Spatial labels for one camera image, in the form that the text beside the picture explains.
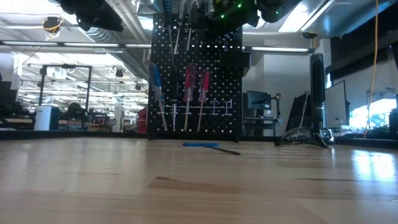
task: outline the red screwdriver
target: red screwdriver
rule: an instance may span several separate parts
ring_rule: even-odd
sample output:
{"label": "red screwdriver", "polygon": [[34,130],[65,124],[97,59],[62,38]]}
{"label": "red screwdriver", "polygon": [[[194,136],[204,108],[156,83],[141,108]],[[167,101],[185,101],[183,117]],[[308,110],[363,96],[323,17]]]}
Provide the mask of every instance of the red screwdriver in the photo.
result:
{"label": "red screwdriver", "polygon": [[193,92],[193,89],[195,88],[195,77],[196,77],[195,64],[189,63],[187,66],[187,73],[185,74],[184,101],[187,102],[187,108],[185,110],[184,131],[187,130],[187,126],[188,126],[189,102],[193,100],[192,92]]}
{"label": "red screwdriver", "polygon": [[203,103],[206,102],[206,93],[209,87],[209,70],[207,68],[203,69],[200,74],[200,94],[198,101],[200,102],[200,112],[199,112],[199,123],[198,123],[198,131],[200,130],[200,121],[201,121],[201,111],[203,109]]}

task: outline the table surface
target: table surface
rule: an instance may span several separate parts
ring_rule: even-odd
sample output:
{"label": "table surface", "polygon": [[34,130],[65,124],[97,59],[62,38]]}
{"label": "table surface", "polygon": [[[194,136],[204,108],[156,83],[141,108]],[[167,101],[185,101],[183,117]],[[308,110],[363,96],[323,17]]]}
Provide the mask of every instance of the table surface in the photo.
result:
{"label": "table surface", "polygon": [[398,151],[182,143],[1,141],[0,223],[397,223]]}

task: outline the desk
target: desk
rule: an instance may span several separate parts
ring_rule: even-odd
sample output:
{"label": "desk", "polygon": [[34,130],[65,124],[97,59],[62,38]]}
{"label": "desk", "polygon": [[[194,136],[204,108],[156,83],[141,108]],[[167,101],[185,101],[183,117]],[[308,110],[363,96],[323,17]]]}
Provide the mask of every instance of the desk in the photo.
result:
{"label": "desk", "polygon": [[[245,121],[255,121],[256,123],[245,123]],[[269,124],[264,124],[264,121],[271,121]],[[243,118],[243,135],[245,135],[245,128],[249,129],[269,129],[273,130],[274,136],[276,136],[276,124],[279,123],[277,118],[267,118],[267,117],[247,117]]]}

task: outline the pegboard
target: pegboard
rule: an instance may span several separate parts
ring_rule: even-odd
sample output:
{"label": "pegboard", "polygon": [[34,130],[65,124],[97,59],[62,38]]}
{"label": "pegboard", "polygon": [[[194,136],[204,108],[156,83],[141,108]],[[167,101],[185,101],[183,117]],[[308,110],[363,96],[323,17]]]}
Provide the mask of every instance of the pegboard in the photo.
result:
{"label": "pegboard", "polygon": [[[173,47],[177,39],[177,15],[173,15],[174,26],[172,26]],[[162,123],[161,115],[159,114],[159,104],[154,99],[154,92],[150,86],[149,102],[148,102],[148,117],[147,127],[149,135],[171,134],[184,135],[194,134],[201,136],[233,136],[238,138],[242,133],[242,68],[235,67],[220,67],[220,51],[238,50],[241,51],[241,30],[230,35],[231,38],[226,41],[201,41],[199,31],[192,30],[190,39],[190,48],[187,49],[188,31],[185,26],[184,30],[180,31],[178,39],[178,54],[174,55],[174,62],[177,67],[179,80],[179,93],[177,101],[177,117],[176,128],[173,131],[173,116],[172,104],[170,97],[170,66],[172,65],[170,37],[169,32],[163,27],[163,14],[154,14],[154,28],[152,30],[152,52],[151,62],[157,64],[162,79],[162,93],[164,96],[164,115],[167,123],[167,131],[165,131]],[[188,128],[183,130],[185,123],[185,106],[187,102],[183,101],[185,94],[185,72],[187,65],[194,63],[196,68],[196,84],[193,90],[193,101],[190,102],[190,115],[188,115]],[[206,94],[207,101],[203,104],[203,114],[201,117],[201,128],[197,131],[199,119],[198,101],[200,89],[200,74],[201,71],[207,68],[210,71],[210,84]],[[215,109],[213,114],[213,103],[217,101],[217,107],[225,107],[227,101],[231,101],[226,114],[225,108]]]}

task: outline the screwdriver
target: screwdriver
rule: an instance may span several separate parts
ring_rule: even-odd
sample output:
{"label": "screwdriver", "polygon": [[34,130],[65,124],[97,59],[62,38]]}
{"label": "screwdriver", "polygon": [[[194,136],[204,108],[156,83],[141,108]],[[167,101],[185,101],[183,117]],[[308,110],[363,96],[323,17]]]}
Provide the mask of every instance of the screwdriver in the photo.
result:
{"label": "screwdriver", "polygon": [[171,97],[170,100],[173,101],[173,107],[172,107],[172,114],[173,114],[173,131],[175,131],[175,117],[177,114],[177,99],[178,99],[178,86],[179,86],[179,76],[177,73],[177,68],[175,65],[172,65],[170,67],[170,75],[171,75]]}
{"label": "screwdriver", "polygon": [[162,105],[162,80],[160,78],[159,68],[155,63],[149,64],[150,84],[155,93],[155,100],[159,102],[160,115],[162,116],[164,130],[167,131],[166,119],[164,118],[163,105]]}
{"label": "screwdriver", "polygon": [[180,37],[180,29],[183,29],[185,22],[185,15],[187,15],[188,2],[187,0],[181,0],[180,8],[178,9],[178,33],[177,40],[175,41],[174,54],[177,54],[178,38]]}
{"label": "screwdriver", "polygon": [[191,32],[192,32],[192,27],[196,25],[197,20],[198,20],[198,8],[199,8],[199,3],[197,0],[191,0],[191,3],[189,5],[189,33],[188,33],[188,44],[187,44],[187,51],[189,51],[189,42],[191,39]]}
{"label": "screwdriver", "polygon": [[173,21],[173,9],[172,0],[162,0],[163,15],[164,15],[164,25],[167,26],[170,37],[170,46],[172,54],[172,63],[174,65],[174,54],[173,54],[173,36],[172,36],[172,21]]}
{"label": "screwdriver", "polygon": [[184,131],[187,130],[188,126],[188,114],[189,114],[189,102],[193,100],[192,92],[195,87],[195,77],[196,77],[196,70],[195,64],[189,63],[187,66],[187,72],[185,75],[185,95],[184,101],[187,102],[187,108],[185,110],[185,124],[184,124]]}
{"label": "screwdriver", "polygon": [[200,121],[201,121],[201,111],[203,109],[203,103],[206,102],[206,93],[209,87],[209,70],[207,68],[201,71],[200,75],[200,94],[198,101],[200,102],[200,112],[199,112],[199,123],[198,123],[198,131],[200,130]]}

